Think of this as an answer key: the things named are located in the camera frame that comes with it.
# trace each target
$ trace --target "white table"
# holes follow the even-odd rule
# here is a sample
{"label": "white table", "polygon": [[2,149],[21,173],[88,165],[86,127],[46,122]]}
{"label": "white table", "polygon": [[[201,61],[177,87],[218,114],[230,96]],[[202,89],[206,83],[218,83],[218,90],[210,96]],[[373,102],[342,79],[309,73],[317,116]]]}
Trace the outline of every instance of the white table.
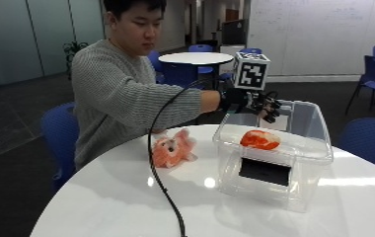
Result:
{"label": "white table", "polygon": [[[189,127],[197,161],[158,175],[180,208],[189,237],[375,236],[375,166],[334,149],[307,213],[217,191],[215,125]],[[152,178],[146,138],[100,156],[52,199],[33,237],[176,237],[178,223]]]}
{"label": "white table", "polygon": [[197,66],[213,66],[233,61],[234,57],[219,52],[178,52],[158,57],[162,62],[190,63]]}

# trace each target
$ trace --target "orange object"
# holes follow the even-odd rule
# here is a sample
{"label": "orange object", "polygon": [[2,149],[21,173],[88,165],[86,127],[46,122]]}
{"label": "orange object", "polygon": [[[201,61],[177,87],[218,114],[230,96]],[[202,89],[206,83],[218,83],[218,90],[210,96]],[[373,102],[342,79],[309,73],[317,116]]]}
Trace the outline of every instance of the orange object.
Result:
{"label": "orange object", "polygon": [[242,137],[239,144],[262,150],[274,149],[281,142],[279,136],[261,130],[250,130]]}
{"label": "orange object", "polygon": [[181,129],[173,138],[160,138],[152,147],[152,159],[154,167],[172,168],[182,160],[194,160],[190,153],[195,140],[189,138],[188,128]]}

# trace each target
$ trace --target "black cable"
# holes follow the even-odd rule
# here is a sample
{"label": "black cable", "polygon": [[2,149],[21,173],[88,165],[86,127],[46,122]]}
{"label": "black cable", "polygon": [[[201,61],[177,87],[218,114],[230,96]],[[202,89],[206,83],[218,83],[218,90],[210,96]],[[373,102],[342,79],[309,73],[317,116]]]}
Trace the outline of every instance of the black cable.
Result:
{"label": "black cable", "polygon": [[184,221],[184,217],[182,217],[182,215],[181,215],[181,213],[180,213],[180,210],[178,210],[178,208],[177,208],[177,206],[176,206],[176,204],[174,204],[174,201],[173,201],[173,199],[172,199],[169,193],[168,193],[168,189],[166,189],[166,187],[164,186],[164,184],[162,184],[162,182],[161,182],[161,180],[160,180],[160,177],[158,177],[158,174],[157,174],[157,171],[156,171],[156,167],[153,166],[150,134],[152,134],[153,126],[154,126],[154,124],[156,124],[156,122],[157,122],[157,120],[158,120],[160,114],[161,114],[161,112],[164,111],[164,109],[168,107],[168,105],[170,105],[170,104],[174,102],[176,98],[177,98],[189,88],[191,88],[191,87],[194,87],[194,86],[197,86],[197,85],[201,85],[202,83],[205,83],[205,82],[207,82],[207,81],[209,81],[209,80],[206,80],[206,79],[194,81],[193,83],[190,83],[190,84],[188,85],[188,87],[185,87],[185,88],[170,98],[170,100],[169,100],[169,101],[164,104],[164,106],[161,107],[161,109],[160,109],[160,111],[158,111],[158,114],[157,114],[157,116],[156,116],[156,118],[154,118],[154,120],[153,120],[153,122],[152,122],[150,129],[149,129],[149,132],[148,132],[148,155],[149,155],[150,171],[152,171],[153,176],[154,176],[154,178],[156,178],[156,181],[157,181],[157,183],[158,183],[158,185],[160,185],[160,188],[161,188],[161,190],[162,190],[162,193],[164,193],[166,199],[168,199],[169,202],[170,202],[170,205],[172,205],[172,207],[173,207],[173,210],[174,210],[174,213],[176,213],[176,216],[177,216],[177,219],[178,219],[178,226],[180,226],[180,234],[181,234],[181,237],[188,237],[186,234],[185,234],[185,233],[186,233],[186,231],[185,231],[185,221]]}

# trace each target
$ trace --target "clear plastic container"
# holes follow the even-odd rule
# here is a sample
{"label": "clear plastic container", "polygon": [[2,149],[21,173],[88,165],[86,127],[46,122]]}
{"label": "clear plastic container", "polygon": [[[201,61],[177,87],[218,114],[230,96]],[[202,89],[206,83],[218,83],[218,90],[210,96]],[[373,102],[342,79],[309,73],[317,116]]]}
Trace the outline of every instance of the clear plastic container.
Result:
{"label": "clear plastic container", "polygon": [[[315,104],[279,102],[281,117],[275,123],[267,123],[251,114],[226,115],[213,138],[219,154],[218,187],[227,195],[258,198],[287,210],[306,212],[322,170],[333,161],[329,130]],[[242,136],[253,129],[278,135],[279,146],[273,150],[241,146]],[[254,166],[251,172],[261,172],[259,169],[267,167],[275,170],[275,173],[265,174],[263,171],[258,174],[259,177],[266,175],[269,181],[265,177],[255,179],[241,175],[245,161],[263,167],[253,170]],[[283,179],[283,183],[273,182],[273,178]]]}

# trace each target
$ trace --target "stuffed animal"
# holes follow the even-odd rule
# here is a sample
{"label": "stuffed animal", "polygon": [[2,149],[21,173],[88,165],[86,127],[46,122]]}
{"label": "stuffed animal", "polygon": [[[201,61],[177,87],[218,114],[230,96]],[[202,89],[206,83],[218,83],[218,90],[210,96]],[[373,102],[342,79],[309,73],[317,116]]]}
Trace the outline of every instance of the stuffed animal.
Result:
{"label": "stuffed animal", "polygon": [[189,137],[188,128],[181,129],[173,138],[168,136],[158,138],[152,147],[154,167],[172,168],[182,160],[193,161],[195,156],[190,152],[195,143]]}

